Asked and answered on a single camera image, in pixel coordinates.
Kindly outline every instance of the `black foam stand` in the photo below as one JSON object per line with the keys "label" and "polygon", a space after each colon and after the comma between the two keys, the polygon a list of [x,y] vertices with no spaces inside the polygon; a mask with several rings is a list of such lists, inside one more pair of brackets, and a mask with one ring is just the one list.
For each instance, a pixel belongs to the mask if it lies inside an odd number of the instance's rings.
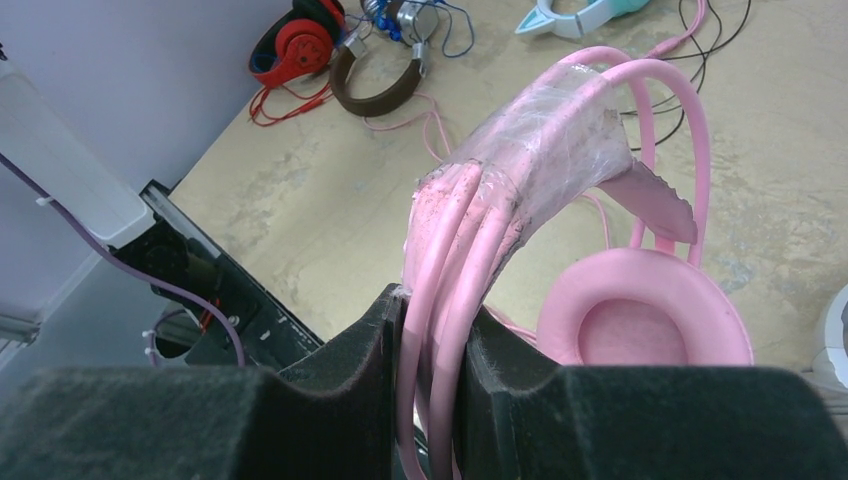
{"label": "black foam stand", "polygon": [[[404,302],[394,290],[280,376],[230,367],[41,375],[0,413],[0,478],[402,478],[393,387]],[[485,311],[454,430],[471,480],[848,478],[836,427],[790,373],[562,367]]]}
{"label": "black foam stand", "polygon": [[563,367],[485,310],[456,408],[470,479],[848,479],[839,431],[790,372]]}

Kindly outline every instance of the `red headphones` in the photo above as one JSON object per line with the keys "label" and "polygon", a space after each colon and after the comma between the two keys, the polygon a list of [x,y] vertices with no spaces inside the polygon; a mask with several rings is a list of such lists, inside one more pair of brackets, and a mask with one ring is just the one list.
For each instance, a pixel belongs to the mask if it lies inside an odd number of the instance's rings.
{"label": "red headphones", "polygon": [[344,25],[338,0],[294,0],[292,10],[256,44],[248,69],[269,88],[316,73],[330,62]]}

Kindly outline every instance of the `marble table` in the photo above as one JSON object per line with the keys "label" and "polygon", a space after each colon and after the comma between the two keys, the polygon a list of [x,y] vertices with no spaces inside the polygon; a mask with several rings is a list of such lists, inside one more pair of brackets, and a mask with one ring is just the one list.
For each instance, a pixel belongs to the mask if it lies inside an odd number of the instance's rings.
{"label": "marble table", "polygon": [[[694,1],[685,11],[694,15]],[[354,2],[344,2],[359,13]],[[513,34],[533,3],[465,1],[477,43],[459,59],[432,50],[420,92],[439,102],[454,144],[548,66],[588,45],[632,55],[682,31],[677,1],[654,0],[582,44]],[[744,0],[714,0],[725,38],[742,19]],[[812,331],[831,295],[848,282],[848,30],[842,0],[758,0],[741,35],[709,61],[702,91],[713,138],[713,195],[704,268],[742,314],[761,364],[800,369],[812,358]],[[453,49],[467,42],[454,16]],[[436,33],[441,44],[446,22]],[[710,19],[699,35],[712,43]],[[393,82],[409,52],[378,35],[357,65],[353,92]],[[685,53],[694,52],[689,45]],[[694,72],[697,60],[676,62]],[[303,85],[304,90],[316,85]],[[666,94],[652,86],[657,99]],[[622,108],[632,104],[621,94]],[[299,101],[275,92],[268,109]],[[415,99],[374,122],[418,114]],[[399,280],[416,179],[435,166],[421,122],[372,132],[336,102],[270,128],[242,111],[197,162],[172,200],[319,336],[328,339],[366,310],[383,286]],[[677,117],[658,118],[666,132]],[[625,120],[633,145],[635,120]],[[685,197],[693,191],[688,130],[659,148],[658,171]],[[624,245],[632,219],[602,197],[613,243]],[[548,288],[576,260],[603,248],[595,207],[577,201],[519,251],[487,303],[532,327]]]}

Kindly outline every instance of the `pink ear cushion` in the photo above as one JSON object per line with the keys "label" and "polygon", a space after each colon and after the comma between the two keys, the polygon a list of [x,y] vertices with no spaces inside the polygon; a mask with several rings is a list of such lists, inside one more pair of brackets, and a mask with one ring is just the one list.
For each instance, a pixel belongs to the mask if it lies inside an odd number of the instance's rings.
{"label": "pink ear cushion", "polygon": [[706,274],[636,248],[607,250],[563,272],[536,338],[563,365],[754,362],[739,314]]}

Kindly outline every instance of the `headphone slider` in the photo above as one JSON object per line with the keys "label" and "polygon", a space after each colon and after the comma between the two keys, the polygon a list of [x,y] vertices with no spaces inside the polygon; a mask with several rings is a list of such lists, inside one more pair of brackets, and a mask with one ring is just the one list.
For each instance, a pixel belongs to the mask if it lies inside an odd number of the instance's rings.
{"label": "headphone slider", "polygon": [[421,60],[421,66],[418,67],[418,73],[421,74],[421,78],[427,76],[427,68],[430,63],[429,53],[430,51],[426,43],[416,43],[412,46],[412,59]]}
{"label": "headphone slider", "polygon": [[359,33],[357,32],[353,32],[348,35],[344,41],[344,46],[350,50],[350,53],[352,53],[355,58],[361,58],[365,55],[365,42],[359,38]]}

